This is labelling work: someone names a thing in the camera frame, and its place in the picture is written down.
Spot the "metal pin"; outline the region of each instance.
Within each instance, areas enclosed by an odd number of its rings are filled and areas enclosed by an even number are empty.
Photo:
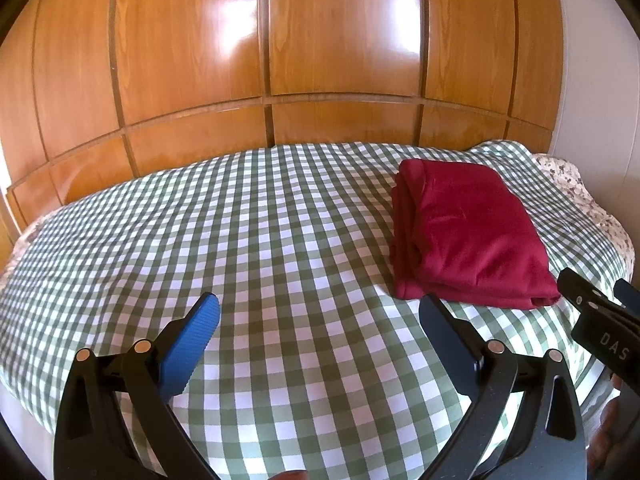
[[[76,360],[80,362],[86,361],[90,355],[91,352],[89,352],[88,348],[82,348],[81,350],[78,350],[78,353],[76,353]]]
[[[549,357],[551,357],[551,359],[556,363],[562,362],[562,352],[555,348],[549,352]]]
[[[487,343],[487,348],[494,354],[501,354],[504,352],[504,345],[497,339],[491,339],[491,341]]]
[[[138,354],[149,352],[149,350],[151,350],[151,341],[149,341],[149,339],[141,339],[135,345],[133,345],[133,349]]]

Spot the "red folded blanket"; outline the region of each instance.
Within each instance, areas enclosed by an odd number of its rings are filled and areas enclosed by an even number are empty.
[[[529,310],[560,298],[524,206],[491,168],[404,160],[392,190],[396,296]]]

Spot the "checkered bedsheet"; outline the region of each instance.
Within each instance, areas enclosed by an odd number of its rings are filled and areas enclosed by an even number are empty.
[[[126,182],[62,208],[0,294],[0,378],[53,431],[74,353],[154,338],[205,291],[222,320],[173,409],[222,478],[306,468],[313,479],[417,478],[462,418],[417,320],[392,297],[390,191],[398,164],[485,164],[522,200],[557,273],[607,294],[624,276],[604,235],[514,142],[468,152],[392,144],[277,146]],[[589,355],[565,301],[529,312],[449,303],[516,352]],[[494,441],[505,437],[518,399]],[[149,453],[126,396],[143,460]]]

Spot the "white wall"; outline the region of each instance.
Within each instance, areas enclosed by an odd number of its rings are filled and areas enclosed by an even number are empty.
[[[640,41],[615,0],[561,4],[564,74],[550,152],[578,166],[640,251]]]

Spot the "silver screw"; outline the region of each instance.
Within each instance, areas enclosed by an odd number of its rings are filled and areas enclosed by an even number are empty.
[[[551,359],[556,363],[562,362],[562,352],[555,348],[549,352],[549,357],[551,357]]]
[[[494,354],[501,354],[504,352],[504,345],[497,339],[491,339],[491,341],[487,343],[487,348]]]
[[[91,355],[91,352],[89,352],[89,349],[83,348],[81,350],[78,350],[78,353],[76,354],[76,360],[80,362],[86,361],[90,355]]]
[[[133,345],[133,349],[138,354],[149,352],[149,350],[151,350],[151,341],[149,341],[149,339],[141,339],[135,345]]]

